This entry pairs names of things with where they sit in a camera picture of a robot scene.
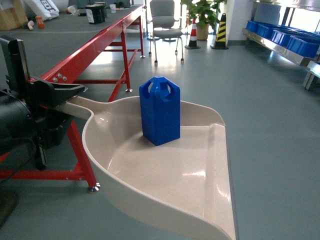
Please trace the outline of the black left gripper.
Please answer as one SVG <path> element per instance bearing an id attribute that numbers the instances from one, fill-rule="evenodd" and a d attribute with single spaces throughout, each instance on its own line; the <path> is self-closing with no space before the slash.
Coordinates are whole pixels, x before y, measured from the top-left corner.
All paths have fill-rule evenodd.
<path id="1" fill-rule="evenodd" d="M 0 45 L 8 72 L 8 89 L 0 90 L 0 154 L 3 156 L 25 145 L 26 159 L 34 160 L 38 170 L 45 170 L 43 148 L 52 148 L 62 142 L 73 117 L 57 110 L 43 109 L 36 125 L 35 105 L 28 92 L 30 74 L 24 43 L 17 38 L 1 36 Z M 29 83 L 34 101 L 49 108 L 55 108 L 87 89 L 82 84 L 54 83 L 42 79 Z"/>

